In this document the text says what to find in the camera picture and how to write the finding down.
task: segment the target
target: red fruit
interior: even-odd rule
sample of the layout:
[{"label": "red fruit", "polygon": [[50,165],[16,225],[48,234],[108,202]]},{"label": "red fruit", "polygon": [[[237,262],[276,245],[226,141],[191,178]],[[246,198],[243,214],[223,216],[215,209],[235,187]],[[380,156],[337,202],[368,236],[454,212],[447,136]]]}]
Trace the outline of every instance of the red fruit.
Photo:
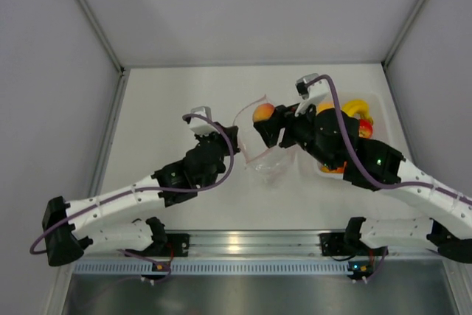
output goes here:
[{"label": "red fruit", "polygon": [[359,136],[361,138],[370,138],[374,134],[374,128],[368,120],[359,120]]}]

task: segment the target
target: white cable clip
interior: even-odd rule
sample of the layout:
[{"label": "white cable clip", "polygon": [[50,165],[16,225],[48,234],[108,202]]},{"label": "white cable clip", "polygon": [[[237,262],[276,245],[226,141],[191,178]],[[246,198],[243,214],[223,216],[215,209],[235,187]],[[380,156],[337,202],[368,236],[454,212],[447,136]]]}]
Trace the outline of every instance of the white cable clip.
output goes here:
[{"label": "white cable clip", "polygon": [[133,197],[134,197],[134,200],[136,201],[136,204],[138,204],[139,201],[138,201],[138,196],[136,194],[136,184],[132,184],[130,186],[130,191],[131,193],[133,193]]},{"label": "white cable clip", "polygon": [[103,214],[102,213],[102,203],[100,201],[100,196],[99,195],[95,197],[95,205],[97,206],[98,214],[102,215]]},{"label": "white cable clip", "polygon": [[429,197],[428,199],[432,199],[433,197],[433,194],[436,192],[437,188],[439,187],[438,184],[437,184],[437,180],[434,179],[434,178],[431,178],[431,190],[429,191]]},{"label": "white cable clip", "polygon": [[455,198],[454,201],[452,202],[452,205],[451,205],[451,212],[453,212],[453,211],[456,209],[458,203],[459,203],[460,200],[461,200],[461,197],[464,197],[464,195],[463,195],[461,192],[459,192],[459,191],[454,191],[454,192],[456,193],[456,198]]},{"label": "white cable clip", "polygon": [[304,114],[311,105],[318,105],[327,94],[330,92],[330,88],[326,80],[320,80],[318,85],[306,87],[306,84],[316,79],[319,75],[317,73],[305,75],[304,77],[296,81],[296,87],[299,95],[303,101],[298,105],[295,111],[295,117],[300,114]]}]

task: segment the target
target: yellow fruit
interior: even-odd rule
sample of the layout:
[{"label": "yellow fruit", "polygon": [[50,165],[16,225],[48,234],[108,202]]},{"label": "yellow fruit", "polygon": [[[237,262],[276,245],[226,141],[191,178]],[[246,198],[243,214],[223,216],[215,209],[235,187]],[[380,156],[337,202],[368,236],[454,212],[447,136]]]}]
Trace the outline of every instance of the yellow fruit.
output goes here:
[{"label": "yellow fruit", "polygon": [[342,106],[342,111],[349,117],[354,117],[358,114],[363,120],[367,120],[371,125],[374,124],[374,120],[369,114],[369,104],[364,100],[351,100]]},{"label": "yellow fruit", "polygon": [[333,108],[334,104],[333,103],[320,103],[316,107],[316,113],[319,114],[320,112],[323,112],[324,110],[328,110],[329,108]]}]

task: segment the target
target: metal edge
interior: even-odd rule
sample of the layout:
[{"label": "metal edge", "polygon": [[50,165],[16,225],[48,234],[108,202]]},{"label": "metal edge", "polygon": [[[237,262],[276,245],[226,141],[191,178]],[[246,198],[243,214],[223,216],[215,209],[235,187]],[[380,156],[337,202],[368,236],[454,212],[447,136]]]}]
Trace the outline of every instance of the metal edge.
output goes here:
[{"label": "metal edge", "polygon": [[398,49],[400,48],[401,44],[405,41],[406,36],[409,34],[410,30],[412,29],[414,23],[416,22],[418,16],[423,11],[424,7],[426,6],[428,0],[417,0],[414,3],[412,10],[409,12],[409,15],[406,17],[406,20],[403,22],[400,31],[395,36],[395,39],[390,46],[385,59],[382,61],[383,67],[388,68],[390,63],[392,62],[393,57],[397,53]]},{"label": "metal edge", "polygon": [[400,121],[400,126],[403,131],[403,136],[405,137],[406,146],[408,147],[410,157],[412,158],[412,162],[416,163],[418,161],[416,153],[415,153],[416,150],[414,149],[414,143],[409,138],[410,137],[409,128],[404,123],[405,120],[402,120],[404,115],[403,115],[403,111],[400,108],[401,105],[398,102],[398,93],[396,92],[396,90],[394,89],[394,86],[392,85],[392,82],[390,81],[387,69],[385,67],[383,67],[382,69],[383,69],[383,74],[385,75],[386,84],[388,85],[389,90],[390,90],[390,95],[392,96],[393,105],[398,115],[398,120]]},{"label": "metal edge", "polygon": [[[188,260],[331,260],[322,255],[319,235],[338,230],[189,231]],[[153,257],[166,260],[166,257]],[[119,252],[87,255],[85,259],[122,260]],[[389,247],[392,260],[442,260],[424,249]]]},{"label": "metal edge", "polygon": [[74,264],[58,268],[54,284],[49,290],[46,303],[41,312],[42,315],[62,314],[74,268]]},{"label": "metal edge", "polygon": [[126,65],[128,69],[166,69],[166,68],[204,68],[215,66],[324,66],[324,65],[342,65],[342,64],[379,64],[378,60],[327,60],[327,61],[311,61],[311,60],[269,60],[265,62],[236,60],[234,62],[209,61],[200,63],[130,63]]},{"label": "metal edge", "polygon": [[101,43],[103,49],[109,56],[111,62],[113,63],[117,72],[123,72],[123,66],[121,65],[119,58],[114,51],[113,47],[108,40],[105,31],[103,30],[102,26],[100,25],[99,21],[97,20],[96,15],[94,14],[93,10],[91,9],[87,0],[75,0],[79,5],[80,10],[84,14],[88,24],[90,25],[93,33],[97,37],[98,41]]},{"label": "metal edge", "polygon": [[[126,85],[129,78],[129,70],[125,70],[119,75],[111,109],[108,114],[105,132],[101,139],[100,150],[97,163],[92,178],[88,195],[96,195],[101,188],[106,163],[110,155],[111,143],[118,123],[118,116],[122,106],[123,97],[125,96]],[[46,304],[44,306],[43,315],[61,314],[66,301],[69,284],[72,277],[73,264],[61,266],[57,270],[55,281],[49,291]]]},{"label": "metal edge", "polygon": [[103,134],[100,143],[100,150],[95,166],[94,175],[90,188],[88,189],[89,196],[97,195],[102,188],[103,178],[105,177],[106,165],[108,163],[108,157],[110,156],[111,144],[113,142],[113,137],[117,129],[118,117],[119,113],[121,112],[121,107],[123,103],[123,98],[125,97],[126,86],[128,84],[129,76],[130,70],[128,69],[125,69],[124,72],[119,76],[117,88],[115,90],[114,98],[111,104],[111,110],[107,118],[105,133]]},{"label": "metal edge", "polygon": [[472,315],[472,280],[466,266],[450,260],[443,264],[459,314]]}]

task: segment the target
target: orange fruit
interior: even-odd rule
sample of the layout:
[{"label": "orange fruit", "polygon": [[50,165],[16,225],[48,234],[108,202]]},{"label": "orange fruit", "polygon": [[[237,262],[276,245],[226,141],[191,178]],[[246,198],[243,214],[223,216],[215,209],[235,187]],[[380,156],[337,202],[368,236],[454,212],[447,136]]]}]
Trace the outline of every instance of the orange fruit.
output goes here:
[{"label": "orange fruit", "polygon": [[275,111],[275,106],[271,103],[263,103],[258,105],[252,114],[252,122],[265,121],[271,118]]}]

